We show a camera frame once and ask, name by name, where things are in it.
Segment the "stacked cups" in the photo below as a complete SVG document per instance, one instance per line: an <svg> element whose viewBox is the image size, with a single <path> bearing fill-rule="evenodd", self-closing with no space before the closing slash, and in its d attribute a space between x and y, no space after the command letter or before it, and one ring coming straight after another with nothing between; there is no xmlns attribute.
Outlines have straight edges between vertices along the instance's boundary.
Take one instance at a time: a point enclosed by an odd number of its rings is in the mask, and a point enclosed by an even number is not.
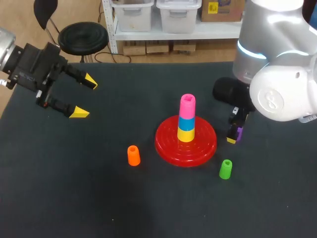
<svg viewBox="0 0 317 238"><path fill-rule="evenodd" d="M190 142L195 137L196 99L192 94L185 94L180 99L177 137L182 142Z"/></svg>

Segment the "red base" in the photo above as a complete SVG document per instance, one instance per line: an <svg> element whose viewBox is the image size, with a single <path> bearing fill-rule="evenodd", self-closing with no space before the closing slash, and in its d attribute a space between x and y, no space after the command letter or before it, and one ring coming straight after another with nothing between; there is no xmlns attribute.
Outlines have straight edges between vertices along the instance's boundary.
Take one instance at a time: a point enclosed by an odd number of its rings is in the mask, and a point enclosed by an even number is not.
<svg viewBox="0 0 317 238"><path fill-rule="evenodd" d="M158 127L155 148L163 159L173 165L192 167L207 162L214 155L216 133L207 121L195 118L195 138L188 143L178 140L177 128L178 116L166 119Z"/></svg>

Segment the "cable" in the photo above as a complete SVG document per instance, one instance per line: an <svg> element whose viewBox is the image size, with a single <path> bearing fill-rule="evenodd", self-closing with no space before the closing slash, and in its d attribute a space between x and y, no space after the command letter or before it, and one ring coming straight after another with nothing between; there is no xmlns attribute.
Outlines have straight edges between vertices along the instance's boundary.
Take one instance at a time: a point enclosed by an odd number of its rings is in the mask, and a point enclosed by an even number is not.
<svg viewBox="0 0 317 238"><path fill-rule="evenodd" d="M99 4L99 16L98 16L98 23L100 23L100 21L101 21L101 15L104 13L104 11L101 11L101 10L100 10L101 3L102 3L102 1L100 1L100 4ZM112 8L112 16L114 17L114 8Z"/></svg>
<svg viewBox="0 0 317 238"><path fill-rule="evenodd" d="M101 3L102 3L102 0L100 1L99 7L98 7L98 11L99 11L98 23L100 23L100 21L101 21L101 15L104 13L103 11L100 11Z"/></svg>
<svg viewBox="0 0 317 238"><path fill-rule="evenodd" d="M125 55L123 55L123 54L113 54L113 53L111 53L111 51L110 51L110 52L99 52L99 53L95 54L94 58L95 58L95 61L97 61L98 63L104 63L104 62L98 60L97 57L96 57L97 55L101 55L101 54L111 55L111 57L112 57L112 59L113 59L113 62L115 62L115 63L117 63L117 61L115 61L115 59L114 59L113 56L124 56L124 57L127 57L127 58L129 58L129 62L128 62L128 63L131 63L131 61L132 61L132 59L131 59L130 56L125 56Z"/></svg>
<svg viewBox="0 0 317 238"><path fill-rule="evenodd" d="M98 9L98 11L99 11L98 23L100 23L100 21L101 21L101 15L104 13L103 11L100 11L101 4L102 4L102 1L100 1L99 9ZM124 57L127 57L127 58L129 58L129 63L131 63L132 59L131 59L130 56L125 56L125 55L123 55L123 54L113 54L113 53L111 53L109 44L107 45L107 47L108 47L108 49L109 49L110 52L99 52L99 53L95 54L95 56L94 56L95 61L97 61L98 63L104 63L104 62L98 60L96 56L101 55L101 54L108 54L108 55L111 55L112 60L113 60L113 62L115 62L115 63L117 63L117 61L114 59L113 56L124 56Z"/></svg>

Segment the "green cup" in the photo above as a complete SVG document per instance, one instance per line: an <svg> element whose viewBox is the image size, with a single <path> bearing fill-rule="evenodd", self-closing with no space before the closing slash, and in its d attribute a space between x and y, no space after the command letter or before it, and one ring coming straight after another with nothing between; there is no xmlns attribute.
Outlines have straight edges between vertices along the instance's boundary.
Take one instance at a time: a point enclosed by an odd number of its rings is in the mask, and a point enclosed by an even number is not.
<svg viewBox="0 0 317 238"><path fill-rule="evenodd" d="M232 162L230 160L224 160L221 165L219 176L222 179L229 179L232 170Z"/></svg>

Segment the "pink cup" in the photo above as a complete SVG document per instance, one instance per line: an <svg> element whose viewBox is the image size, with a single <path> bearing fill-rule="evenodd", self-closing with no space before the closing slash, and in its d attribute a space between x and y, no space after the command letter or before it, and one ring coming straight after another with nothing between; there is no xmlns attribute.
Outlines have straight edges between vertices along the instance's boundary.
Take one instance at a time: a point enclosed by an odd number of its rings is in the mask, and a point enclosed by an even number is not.
<svg viewBox="0 0 317 238"><path fill-rule="evenodd" d="M179 116L183 119L195 117L196 99L192 94L184 94L180 99Z"/></svg>

